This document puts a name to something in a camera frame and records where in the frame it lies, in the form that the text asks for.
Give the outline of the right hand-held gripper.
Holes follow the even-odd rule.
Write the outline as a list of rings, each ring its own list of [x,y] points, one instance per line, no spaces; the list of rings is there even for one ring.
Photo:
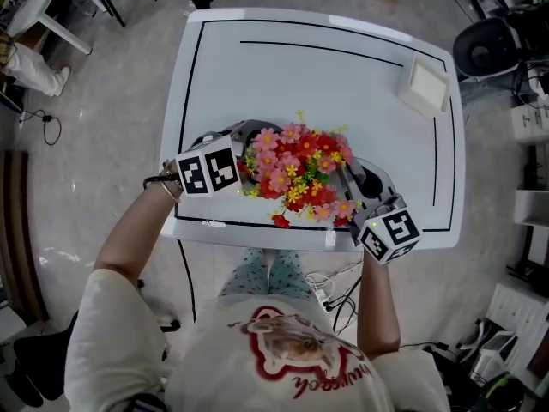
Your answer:
[[[355,203],[347,224],[353,243],[379,263],[407,255],[421,239],[403,196],[381,168],[354,157],[341,169],[346,200]]]

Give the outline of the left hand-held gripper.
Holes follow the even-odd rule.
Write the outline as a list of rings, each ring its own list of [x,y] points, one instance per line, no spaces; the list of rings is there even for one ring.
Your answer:
[[[268,123],[250,119],[210,131],[175,158],[187,197],[235,197],[242,189],[238,163]]]

